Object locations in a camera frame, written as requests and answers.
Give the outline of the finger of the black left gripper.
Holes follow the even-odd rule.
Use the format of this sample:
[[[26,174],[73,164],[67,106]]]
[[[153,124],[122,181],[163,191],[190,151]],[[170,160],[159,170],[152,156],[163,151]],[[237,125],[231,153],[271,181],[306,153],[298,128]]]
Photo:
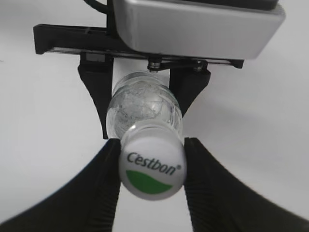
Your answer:
[[[210,77],[207,65],[203,65],[199,71],[193,67],[170,69],[169,89],[178,101],[182,116],[207,87]]]

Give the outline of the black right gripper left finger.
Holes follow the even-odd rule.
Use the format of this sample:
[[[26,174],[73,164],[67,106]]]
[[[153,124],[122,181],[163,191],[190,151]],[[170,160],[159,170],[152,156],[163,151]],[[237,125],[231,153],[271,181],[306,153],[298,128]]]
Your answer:
[[[109,139],[66,185],[0,225],[2,232],[111,232],[120,193],[120,140]]]

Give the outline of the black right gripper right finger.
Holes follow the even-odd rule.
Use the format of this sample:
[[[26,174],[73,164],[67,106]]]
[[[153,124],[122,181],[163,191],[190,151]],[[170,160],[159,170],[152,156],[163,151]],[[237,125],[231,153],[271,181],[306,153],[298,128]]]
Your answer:
[[[184,184],[195,232],[307,232],[309,221],[262,197],[234,177],[197,138],[184,143]]]

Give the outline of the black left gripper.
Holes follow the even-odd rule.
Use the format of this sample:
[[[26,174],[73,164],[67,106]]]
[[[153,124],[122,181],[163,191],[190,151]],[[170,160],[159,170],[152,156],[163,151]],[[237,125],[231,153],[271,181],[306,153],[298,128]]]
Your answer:
[[[108,139],[106,116],[112,98],[113,58],[148,61],[151,71],[177,68],[202,70],[209,64],[228,65],[241,69],[242,59],[190,57],[138,52],[129,48],[107,28],[38,24],[33,27],[35,51],[80,55],[78,74],[95,105],[103,138]]]

